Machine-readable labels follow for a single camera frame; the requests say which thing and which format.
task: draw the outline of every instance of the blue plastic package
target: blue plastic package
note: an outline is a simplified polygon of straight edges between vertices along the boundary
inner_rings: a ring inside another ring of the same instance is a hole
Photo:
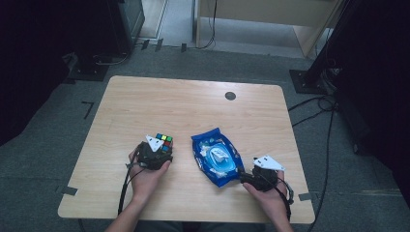
[[[239,169],[244,170],[241,155],[232,143],[216,128],[194,135],[193,156],[199,168],[218,187],[239,179]]]

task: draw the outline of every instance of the hole in table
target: hole in table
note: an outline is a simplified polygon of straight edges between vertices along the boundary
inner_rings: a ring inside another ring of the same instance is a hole
[[[234,101],[236,99],[236,95],[233,92],[226,92],[225,97],[230,101]]]

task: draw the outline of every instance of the gray carpet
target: gray carpet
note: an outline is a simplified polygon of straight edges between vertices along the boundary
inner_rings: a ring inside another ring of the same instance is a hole
[[[288,106],[309,99],[295,93],[289,69],[306,70],[311,61],[263,55],[149,46],[109,68],[103,82],[61,84],[25,131],[0,147],[0,231],[79,231],[74,219],[60,218],[62,195],[85,137],[113,75],[277,84]],[[89,104],[94,102],[90,114]],[[290,113],[293,123],[319,111],[311,102]],[[326,138],[331,113],[294,128],[307,185],[316,210],[326,170]],[[374,157],[353,153],[342,116],[335,113],[330,142],[327,192],[313,231],[410,231],[410,211],[391,171]],[[110,220],[85,219],[85,230],[102,231]],[[294,224],[296,231],[308,225]]]

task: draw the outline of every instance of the rubik's cube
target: rubik's cube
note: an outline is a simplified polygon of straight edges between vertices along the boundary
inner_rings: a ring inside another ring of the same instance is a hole
[[[163,144],[161,146],[161,150],[163,152],[166,153],[166,152],[169,152],[171,150],[172,144],[173,144],[173,140],[172,140],[171,136],[164,135],[164,134],[161,134],[161,133],[157,133],[156,138],[159,139],[159,140],[163,140]]]

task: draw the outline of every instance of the human hand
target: human hand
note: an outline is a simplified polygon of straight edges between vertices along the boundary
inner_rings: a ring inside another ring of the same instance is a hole
[[[135,151],[129,154],[132,160]],[[130,171],[130,178],[132,178],[132,201],[137,201],[145,205],[150,199],[151,195],[157,188],[163,174],[168,170],[171,161],[166,161],[159,170],[149,170],[140,167],[138,164],[134,165]]]
[[[278,179],[277,188],[286,196],[287,189],[283,182],[283,171],[278,171]],[[256,188],[249,183],[243,183],[243,186],[257,200],[266,216],[268,216],[278,231],[292,231],[287,219],[284,202],[274,188],[263,192],[256,190]]]

